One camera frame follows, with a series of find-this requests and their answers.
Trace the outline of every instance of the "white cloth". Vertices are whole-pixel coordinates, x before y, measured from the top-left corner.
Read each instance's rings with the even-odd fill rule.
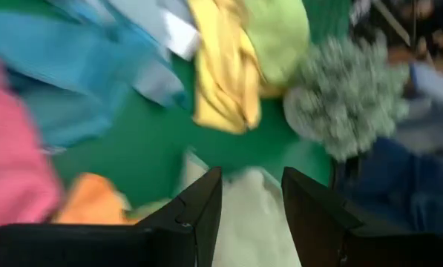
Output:
[[[191,152],[185,167],[184,186],[208,170]],[[262,168],[227,178],[213,267],[300,267],[279,182]]]

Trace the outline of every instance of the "yellow cloth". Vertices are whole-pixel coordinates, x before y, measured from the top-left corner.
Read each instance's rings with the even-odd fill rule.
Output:
[[[188,0],[202,44],[197,52],[194,121],[198,125],[244,133],[260,121],[259,96],[281,91],[261,86],[255,49],[243,30],[240,0]]]

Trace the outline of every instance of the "orange cloth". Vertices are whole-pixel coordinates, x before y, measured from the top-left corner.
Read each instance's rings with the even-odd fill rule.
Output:
[[[140,220],[125,217],[124,202],[109,180],[96,174],[83,174],[53,223],[133,225]]]

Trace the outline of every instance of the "pink cloth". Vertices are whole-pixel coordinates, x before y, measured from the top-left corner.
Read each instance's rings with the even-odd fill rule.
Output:
[[[59,181],[39,149],[24,105],[0,73],[0,225],[41,222],[59,197]]]

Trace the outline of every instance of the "cloth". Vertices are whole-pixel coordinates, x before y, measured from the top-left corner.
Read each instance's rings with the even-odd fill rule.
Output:
[[[244,0],[245,28],[266,81],[286,86],[309,45],[309,20],[301,0]]]
[[[359,170],[355,179],[338,168],[340,194],[411,231],[443,234],[443,157],[416,156],[378,139]]]
[[[0,69],[0,225],[40,223],[56,209],[60,191],[24,105]]]
[[[260,121],[259,95],[276,94],[261,85],[255,49],[242,28],[236,0],[188,0],[202,37],[197,52],[198,125],[244,133]]]
[[[96,174],[83,174],[73,185],[68,201],[53,218],[53,223],[133,225],[168,201],[147,204],[128,217],[125,200],[109,180]]]
[[[156,48],[151,61],[140,62],[140,70],[133,87],[145,98],[162,106],[186,105],[186,95],[181,81],[170,65],[170,53],[166,47],[169,36],[165,28],[157,0],[49,0],[71,18],[83,24],[92,24],[102,29],[123,27],[139,34]],[[165,0],[167,7],[185,16],[183,6]]]
[[[186,153],[184,186],[208,166]],[[223,178],[220,227],[213,267],[300,267],[283,207],[280,183],[262,168]]]
[[[137,72],[156,64],[154,51],[149,36],[124,27],[103,33],[0,11],[0,59],[35,119],[43,145],[65,147],[103,134]]]

